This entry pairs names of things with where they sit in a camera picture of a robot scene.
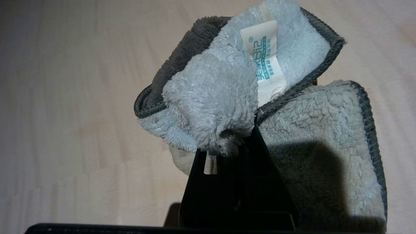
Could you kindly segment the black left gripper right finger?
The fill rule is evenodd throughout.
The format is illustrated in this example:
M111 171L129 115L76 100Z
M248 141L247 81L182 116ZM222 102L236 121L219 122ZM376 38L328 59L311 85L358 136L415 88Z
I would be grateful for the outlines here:
M296 229L300 213L258 129L240 151L243 224L250 229Z

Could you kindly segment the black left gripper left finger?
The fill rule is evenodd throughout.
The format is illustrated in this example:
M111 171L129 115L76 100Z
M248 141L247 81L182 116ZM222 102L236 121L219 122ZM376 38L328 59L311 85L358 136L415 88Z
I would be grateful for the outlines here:
M205 174L208 153L198 149L179 210L187 228L233 228L236 225L238 158L217 156L217 174Z

